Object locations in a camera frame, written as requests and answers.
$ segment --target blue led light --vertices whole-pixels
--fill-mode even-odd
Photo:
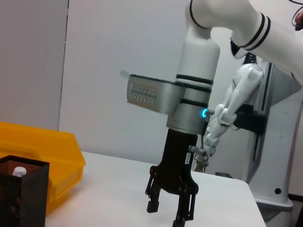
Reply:
[[[206,118],[207,116],[207,109],[201,111],[201,117]]]

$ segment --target white table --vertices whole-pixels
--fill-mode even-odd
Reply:
[[[178,196],[161,190],[157,213],[146,212],[151,164],[83,153],[87,162],[71,197],[46,217],[46,227],[171,227]],[[193,221],[186,227],[265,227],[248,185],[192,173],[199,185]]]

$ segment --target yellow storage bin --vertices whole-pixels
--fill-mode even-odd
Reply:
[[[0,158],[7,155],[50,163],[48,211],[81,180],[85,166],[73,134],[0,122]]]

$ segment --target silver mounting plate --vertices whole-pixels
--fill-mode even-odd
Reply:
[[[174,82],[130,75],[127,102],[163,114],[173,114],[185,88]]]

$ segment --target mesh pencil holder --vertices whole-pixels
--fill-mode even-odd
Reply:
[[[13,176],[16,167],[27,174]],[[44,227],[49,163],[6,156],[0,158],[0,226]]]

